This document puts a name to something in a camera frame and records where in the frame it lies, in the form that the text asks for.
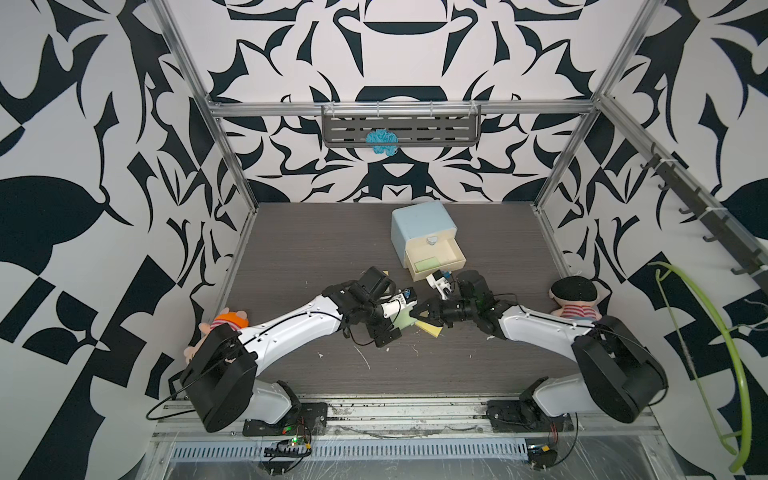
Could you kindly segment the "light blue drawer box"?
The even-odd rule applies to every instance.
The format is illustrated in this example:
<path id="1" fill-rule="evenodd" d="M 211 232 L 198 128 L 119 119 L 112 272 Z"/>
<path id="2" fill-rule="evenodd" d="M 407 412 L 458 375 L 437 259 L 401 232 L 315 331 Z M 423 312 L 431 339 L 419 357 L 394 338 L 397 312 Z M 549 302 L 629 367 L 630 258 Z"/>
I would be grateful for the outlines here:
<path id="1" fill-rule="evenodd" d="M 403 267 L 406 267 L 406 250 L 411 240 L 439 236 L 443 232 L 454 238 L 457 226 L 439 201 L 416 203 L 392 211 L 391 241 Z"/>

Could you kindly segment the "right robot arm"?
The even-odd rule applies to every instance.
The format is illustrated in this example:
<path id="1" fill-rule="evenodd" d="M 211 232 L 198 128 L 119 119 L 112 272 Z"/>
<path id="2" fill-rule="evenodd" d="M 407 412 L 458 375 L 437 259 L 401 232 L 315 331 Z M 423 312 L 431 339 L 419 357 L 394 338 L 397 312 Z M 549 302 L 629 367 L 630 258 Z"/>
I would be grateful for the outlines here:
<path id="1" fill-rule="evenodd" d="M 596 287 L 584 277 L 550 287 L 559 306 L 550 313 L 522 305 L 513 293 L 493 293 L 475 270 L 452 281 L 437 272 L 428 282 L 436 294 L 414 307 L 413 318 L 446 328 L 472 322 L 494 338 L 542 348 L 578 367 L 573 375 L 536 380 L 513 401 L 490 403 L 494 422 L 534 430 L 563 416 L 602 412 L 629 424 L 667 391 L 659 360 L 621 320 L 600 314 Z"/>

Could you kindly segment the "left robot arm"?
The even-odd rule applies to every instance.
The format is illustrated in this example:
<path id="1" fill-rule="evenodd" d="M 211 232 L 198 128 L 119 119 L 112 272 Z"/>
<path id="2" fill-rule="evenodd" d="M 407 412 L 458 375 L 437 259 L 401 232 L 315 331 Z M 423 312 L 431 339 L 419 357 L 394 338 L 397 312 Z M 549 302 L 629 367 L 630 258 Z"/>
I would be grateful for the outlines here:
<path id="1" fill-rule="evenodd" d="M 304 306 L 276 319 L 250 324 L 243 311 L 225 309 L 199 326 L 199 341 L 184 351 L 182 391 L 204 429 L 218 432 L 241 417 L 283 428 L 297 423 L 302 408 L 283 381 L 259 380 L 277 360 L 304 345 L 364 324 L 382 347 L 398 339 L 395 319 L 417 300 L 413 288 L 397 290 L 387 277 L 326 288 Z"/>

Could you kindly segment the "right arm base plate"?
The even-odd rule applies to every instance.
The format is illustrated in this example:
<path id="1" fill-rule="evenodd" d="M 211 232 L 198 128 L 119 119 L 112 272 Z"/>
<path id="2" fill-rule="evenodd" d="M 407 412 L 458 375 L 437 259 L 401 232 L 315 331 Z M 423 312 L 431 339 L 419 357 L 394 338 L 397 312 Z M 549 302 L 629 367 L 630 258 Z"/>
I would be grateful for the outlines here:
<path id="1" fill-rule="evenodd" d="M 532 400 L 489 400 L 486 418 L 496 433 L 553 433 L 572 431 L 569 414 L 548 417 Z"/>

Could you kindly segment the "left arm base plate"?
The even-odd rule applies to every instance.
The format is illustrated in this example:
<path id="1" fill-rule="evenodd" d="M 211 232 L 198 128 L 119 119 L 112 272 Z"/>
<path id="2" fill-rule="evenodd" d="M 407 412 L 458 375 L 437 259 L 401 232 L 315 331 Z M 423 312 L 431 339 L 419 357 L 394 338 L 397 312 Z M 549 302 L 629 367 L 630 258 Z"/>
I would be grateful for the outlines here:
<path id="1" fill-rule="evenodd" d="M 275 423 L 246 419 L 242 434 L 245 437 L 298 436 L 303 432 L 322 433 L 327 425 L 329 405 L 325 402 L 301 402 L 289 408 Z"/>

